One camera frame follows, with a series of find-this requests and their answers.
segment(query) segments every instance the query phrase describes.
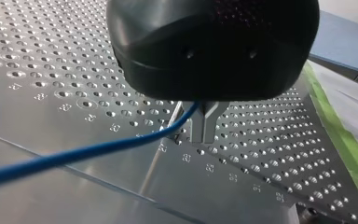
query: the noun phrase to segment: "black dome cover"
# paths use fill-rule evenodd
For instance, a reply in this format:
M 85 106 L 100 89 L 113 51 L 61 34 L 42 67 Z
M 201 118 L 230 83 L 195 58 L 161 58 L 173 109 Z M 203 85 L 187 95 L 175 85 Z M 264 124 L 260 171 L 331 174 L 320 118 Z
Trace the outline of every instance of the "black dome cover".
M 128 83 L 166 100 L 274 97 L 297 80 L 319 24 L 317 0 L 109 0 Z

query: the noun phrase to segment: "perforated metal plate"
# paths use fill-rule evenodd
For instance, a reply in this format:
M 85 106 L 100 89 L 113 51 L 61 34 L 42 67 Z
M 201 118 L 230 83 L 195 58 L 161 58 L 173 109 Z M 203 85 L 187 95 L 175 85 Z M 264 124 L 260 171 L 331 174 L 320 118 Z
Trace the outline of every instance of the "perforated metal plate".
M 104 10 L 100 0 L 0 1 L 1 141 L 44 155 L 151 133 L 170 119 L 175 102 L 124 80 Z M 68 172 L 192 222 L 288 223 L 297 202 L 358 222 L 356 187 L 301 81 L 270 101 L 232 103 L 217 123 L 212 145 L 189 144 L 185 127 L 176 144 L 164 139 Z

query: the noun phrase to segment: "aluminum surface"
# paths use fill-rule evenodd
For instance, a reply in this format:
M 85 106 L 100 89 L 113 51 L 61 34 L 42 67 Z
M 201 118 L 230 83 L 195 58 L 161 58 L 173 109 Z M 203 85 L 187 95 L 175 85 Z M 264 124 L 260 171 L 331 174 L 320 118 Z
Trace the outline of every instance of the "aluminum surface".
M 124 80 L 123 71 L 117 67 L 110 47 L 104 25 L 104 9 L 105 2 L 99 0 L 0 1 L 1 141 L 18 146 L 16 150 L 46 155 L 155 132 L 161 124 L 168 123 L 175 102 L 144 97 Z M 92 179 L 95 184 L 106 184 L 113 189 L 110 191 L 114 195 L 118 192 L 123 195 L 138 195 L 143 197 L 137 199 L 140 203 L 147 200 L 157 202 L 151 203 L 151 206 L 159 209 L 156 217 L 162 218 L 154 221 L 160 223 L 170 222 L 165 221 L 166 216 L 174 216 L 173 222 L 176 218 L 181 218 L 180 223 L 186 223 L 186 218 L 207 223 L 288 223 L 289 208 L 298 202 L 295 196 L 302 203 L 315 205 L 333 216 L 351 220 L 351 215 L 356 215 L 355 221 L 358 222 L 356 187 L 329 141 L 307 97 L 305 87 L 301 82 L 296 87 L 298 91 L 290 92 L 298 92 L 298 95 L 284 95 L 275 101 L 232 103 L 217 122 L 218 139 L 212 145 L 190 145 L 186 142 L 188 132 L 185 132 L 179 134 L 176 143 L 171 139 L 163 139 L 144 147 L 72 164 L 65 171 L 81 175 L 86 181 Z M 298 105 L 263 108 L 263 105 L 285 103 Z M 295 121 L 289 119 L 257 123 L 275 117 L 288 117 L 287 114 L 278 115 L 277 112 L 266 116 L 257 114 L 261 111 L 283 109 L 296 109 L 296 112 L 291 112 L 291 116 L 295 115 Z M 277 131 L 266 133 L 267 129 L 264 128 L 273 127 Z M 287 140 L 283 137 L 280 140 L 276 138 L 281 138 L 281 134 L 295 134 L 295 130 L 298 130 L 300 137 L 289 135 Z M 311 139 L 320 139 L 321 142 L 312 144 Z M 292 150 L 280 151 L 276 148 L 284 148 L 285 145 Z M 276 148 L 275 154 L 270 153 L 271 147 Z M 248 160 L 241 159 L 241 154 L 243 157 L 246 155 Z M 326 165 L 322 165 L 319 160 L 324 160 Z M 297 168 L 303 166 L 308 169 L 305 163 L 312 166 L 312 170 L 301 172 Z M 242 166 L 249 167 L 250 174 L 244 174 Z M 294 170 L 291 168 L 297 169 L 299 174 L 293 175 Z M 260 172 L 252 172 L 252 169 L 259 169 Z M 285 172 L 290 172 L 289 177 L 284 177 Z M 278 179 L 277 175 L 282 180 L 279 183 L 273 179 Z M 310 176 L 318 178 L 317 183 L 311 183 L 310 179 L 310 185 L 305 186 L 301 181 Z M 269 178 L 271 183 L 266 183 L 263 177 Z M 57 188 L 72 186 L 72 180 L 66 177 L 66 173 L 64 177 L 57 178 L 65 182 L 65 186 Z M 299 186 L 295 184 L 300 184 L 302 189 L 296 189 Z M 99 191 L 97 187 L 78 197 L 88 197 L 89 194 L 92 196 L 94 191 Z M 287 187 L 293 189 L 293 196 L 286 193 Z M 45 190 L 46 185 L 36 185 L 33 188 Z M 324 193 L 323 188 L 328 188 L 329 193 Z M 319 194 L 314 194 L 315 191 L 322 193 L 321 200 L 316 198 Z M 310 195 L 313 195 L 315 203 L 307 202 L 307 196 Z M 117 197 L 112 200 L 120 201 L 121 195 Z M 345 203 L 343 197 L 348 198 L 349 202 Z M 74 211 L 83 211 L 82 208 L 76 208 L 80 203 L 88 204 L 86 199 L 82 198 L 84 201 L 81 201 L 75 195 L 72 199 L 60 199 L 67 204 L 66 209 L 71 209 L 70 204 L 75 203 Z M 338 201 L 343 202 L 342 208 L 337 205 L 340 204 Z M 330 211 L 330 205 L 335 206 L 335 212 Z M 101 216 L 121 211 L 111 207 L 108 211 L 101 209 Z M 37 213 L 46 222 L 50 218 L 47 215 L 49 209 L 53 208 L 48 206 Z M 144 222 L 144 216 L 148 216 L 148 212 L 126 216 L 134 218 L 134 223 L 147 223 L 147 218 Z M 105 219 L 98 219 L 98 214 L 92 214 L 88 218 L 93 223 L 105 223 Z M 115 218 L 107 217 L 106 220 L 109 223 L 125 222 Z
M 29 153 L 0 141 L 0 165 L 31 158 Z M 140 202 L 62 169 L 0 187 L 0 223 L 157 222 L 190 223 L 151 203 Z

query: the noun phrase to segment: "small hole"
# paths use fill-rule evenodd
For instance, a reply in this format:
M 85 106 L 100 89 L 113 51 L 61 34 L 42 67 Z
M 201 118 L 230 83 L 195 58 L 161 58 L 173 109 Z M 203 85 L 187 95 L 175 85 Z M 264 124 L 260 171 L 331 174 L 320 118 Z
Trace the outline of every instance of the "small hole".
M 24 55 L 24 56 L 22 57 L 22 59 L 23 59 L 23 60 L 26 60 L 26 61 L 32 61 L 32 60 L 34 59 L 34 57 L 29 56 L 29 55 Z
M 100 101 L 100 102 L 98 102 L 98 104 L 101 106 L 109 106 L 109 103 L 106 101 Z
M 115 112 L 112 112 L 112 111 L 106 111 L 106 115 L 108 117 L 114 117 L 116 114 L 115 114 Z
M 60 91 L 60 92 L 58 92 L 58 94 L 59 94 L 61 97 L 66 97 L 66 96 L 69 95 L 69 93 L 66 92 L 66 91 Z
M 255 56 L 257 56 L 257 50 L 256 49 L 251 49 L 249 52 L 249 58 L 253 59 L 255 58 Z
M 145 119 L 145 125 L 146 126 L 153 126 L 153 120 Z
M 64 84 L 62 82 L 55 81 L 55 82 L 53 82 L 53 86 L 62 88 L 64 86 Z
M 92 83 L 92 82 L 88 82 L 87 86 L 90 87 L 90 88 L 97 88 L 97 84 Z
M 37 72 L 32 72 L 32 73 L 30 73 L 30 76 L 31 77 L 42 77 L 42 74 L 37 73 Z
M 138 122 L 130 121 L 130 125 L 133 126 L 133 127 L 136 127 L 136 126 L 138 126 Z
M 118 97 L 117 92 L 114 92 L 114 91 L 109 91 L 107 94 L 111 97 Z
M 92 103 L 85 101 L 85 102 L 83 102 L 83 106 L 90 107 L 90 106 L 92 106 Z
M 121 114 L 126 117 L 130 117 L 132 113 L 128 110 L 121 110 Z
M 35 85 L 37 87 L 44 87 L 44 86 L 46 86 L 46 83 L 44 83 L 44 82 L 36 82 Z
M 9 67 L 9 68 L 18 68 L 19 65 L 17 63 L 7 63 L 7 67 Z
M 102 75 L 97 75 L 97 76 L 95 76 L 96 78 L 98 78 L 98 79 L 100 79 L 100 80 L 105 80 L 106 79 L 106 77 L 104 77 L 104 76 L 102 76 Z
M 137 106 L 137 105 L 138 105 L 138 102 L 133 101 L 133 100 L 130 100 L 130 101 L 129 101 L 129 104 L 132 105 L 132 106 Z
M 126 86 L 124 84 L 121 84 L 121 83 L 116 84 L 116 87 L 118 87 L 119 89 L 126 88 Z
M 152 115 L 158 115 L 158 110 L 157 109 L 150 109 L 150 113 Z
M 75 94 L 76 94 L 76 96 L 80 96 L 80 97 L 86 97 L 87 96 L 87 94 L 85 92 L 83 92 L 83 91 L 77 91 Z

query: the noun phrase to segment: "blue cable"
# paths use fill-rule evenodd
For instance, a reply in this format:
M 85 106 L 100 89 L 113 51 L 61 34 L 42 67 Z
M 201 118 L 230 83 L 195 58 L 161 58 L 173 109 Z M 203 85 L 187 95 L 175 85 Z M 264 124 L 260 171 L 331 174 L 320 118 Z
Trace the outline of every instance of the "blue cable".
M 193 115 L 199 105 L 199 103 L 194 103 L 191 108 L 185 112 L 185 114 L 172 126 L 156 133 L 150 133 L 140 137 L 120 139 L 114 142 L 101 143 L 89 147 L 81 147 L 78 149 L 56 153 L 50 156 L 36 158 L 30 161 L 0 167 L 0 184 L 17 180 L 28 175 L 34 175 L 57 166 L 63 166 L 68 163 L 83 161 L 85 159 L 102 156 L 104 154 L 117 152 L 130 147 L 139 147 L 157 141 L 160 138 L 169 135 L 170 133 L 174 133 L 182 125 L 184 125 L 187 119 Z

